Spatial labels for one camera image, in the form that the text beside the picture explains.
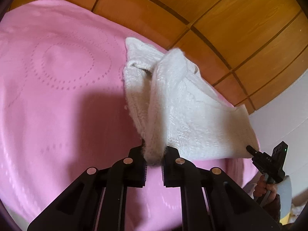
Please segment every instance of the metal pin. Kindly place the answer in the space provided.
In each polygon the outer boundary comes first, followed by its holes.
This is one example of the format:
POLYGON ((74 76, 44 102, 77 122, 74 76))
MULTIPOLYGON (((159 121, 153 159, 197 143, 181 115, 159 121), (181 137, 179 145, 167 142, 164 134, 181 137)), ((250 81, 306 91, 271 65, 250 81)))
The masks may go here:
POLYGON ((185 163, 185 160, 184 160, 183 158, 176 158, 176 159, 175 159, 175 162, 176 162, 177 164, 184 164, 184 163, 185 163))
POLYGON ((94 167, 88 168, 87 173, 88 173, 89 175, 95 174, 95 173, 96 173, 96 168, 94 168, 94 167))
POLYGON ((212 169, 212 173, 215 174, 215 175, 220 175, 221 174, 221 169, 218 168, 218 167, 214 167, 212 169))
POLYGON ((125 159, 123 160, 123 162, 124 162, 125 164, 131 164, 131 163, 133 162, 133 159, 127 157, 127 158, 125 158, 125 159))

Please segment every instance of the dark clothing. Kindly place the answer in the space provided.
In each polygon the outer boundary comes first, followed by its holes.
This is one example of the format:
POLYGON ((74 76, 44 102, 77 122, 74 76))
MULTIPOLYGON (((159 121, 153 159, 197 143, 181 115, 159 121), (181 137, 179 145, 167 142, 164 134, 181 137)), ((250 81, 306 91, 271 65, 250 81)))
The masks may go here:
POLYGON ((287 231, 292 226, 292 224, 282 225, 280 221, 280 195, 277 194, 274 201, 265 205, 263 209, 279 224, 282 231, 287 231))

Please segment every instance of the pink blanket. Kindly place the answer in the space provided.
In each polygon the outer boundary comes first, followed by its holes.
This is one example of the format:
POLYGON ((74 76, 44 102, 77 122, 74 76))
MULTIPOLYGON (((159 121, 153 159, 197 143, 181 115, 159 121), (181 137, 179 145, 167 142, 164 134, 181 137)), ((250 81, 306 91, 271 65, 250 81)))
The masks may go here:
MULTIPOLYGON (((128 36, 141 35, 64 0, 38 0, 0 23, 0 198, 32 221, 89 166, 103 169, 141 139, 129 116, 122 70, 128 36)), ((240 186, 250 160, 195 161, 218 166, 240 186)), ((149 167, 130 188, 126 230, 181 224, 179 188, 165 188, 149 167)))

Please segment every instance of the human hand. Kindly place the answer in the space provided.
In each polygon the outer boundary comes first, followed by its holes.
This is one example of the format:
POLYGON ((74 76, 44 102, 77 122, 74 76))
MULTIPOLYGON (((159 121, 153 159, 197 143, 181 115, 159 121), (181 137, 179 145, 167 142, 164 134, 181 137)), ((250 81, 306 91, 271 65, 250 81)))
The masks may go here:
POLYGON ((264 181, 264 176, 260 176, 260 179, 257 182, 257 185, 254 188, 254 197, 261 197, 263 194, 266 194, 267 190, 270 190, 271 193, 267 198, 266 204, 271 203, 275 200, 277 195, 277 185, 276 184, 266 184, 264 181))

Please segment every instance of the white towel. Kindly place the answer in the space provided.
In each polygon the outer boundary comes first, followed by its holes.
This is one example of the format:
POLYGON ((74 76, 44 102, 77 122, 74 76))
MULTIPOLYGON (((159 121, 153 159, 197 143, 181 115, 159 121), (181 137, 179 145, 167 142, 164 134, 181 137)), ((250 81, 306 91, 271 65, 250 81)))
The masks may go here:
POLYGON ((245 106, 220 100, 180 49, 163 54, 136 38, 126 48, 127 103, 149 164, 161 161, 166 146, 188 160, 251 158, 246 146, 259 150, 245 106))

